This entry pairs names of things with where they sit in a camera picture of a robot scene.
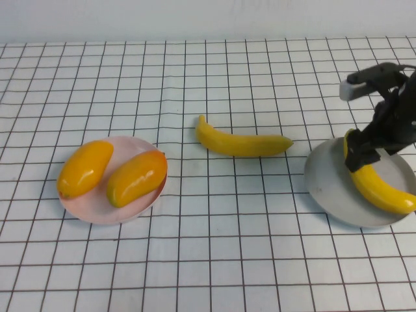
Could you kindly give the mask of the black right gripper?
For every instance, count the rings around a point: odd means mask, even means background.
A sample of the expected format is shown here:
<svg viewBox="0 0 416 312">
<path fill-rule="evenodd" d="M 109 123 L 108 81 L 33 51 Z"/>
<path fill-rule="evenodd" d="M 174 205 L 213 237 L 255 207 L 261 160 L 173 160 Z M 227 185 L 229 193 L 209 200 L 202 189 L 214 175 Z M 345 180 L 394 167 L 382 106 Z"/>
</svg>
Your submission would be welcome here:
<svg viewBox="0 0 416 312">
<path fill-rule="evenodd" d="M 383 96 L 375 108 L 371 123 L 362 131 L 350 132 L 350 148 L 345 165 L 357 172 L 378 162 L 377 149 L 394 155 L 415 143 L 415 87 L 403 86 Z"/>
</svg>

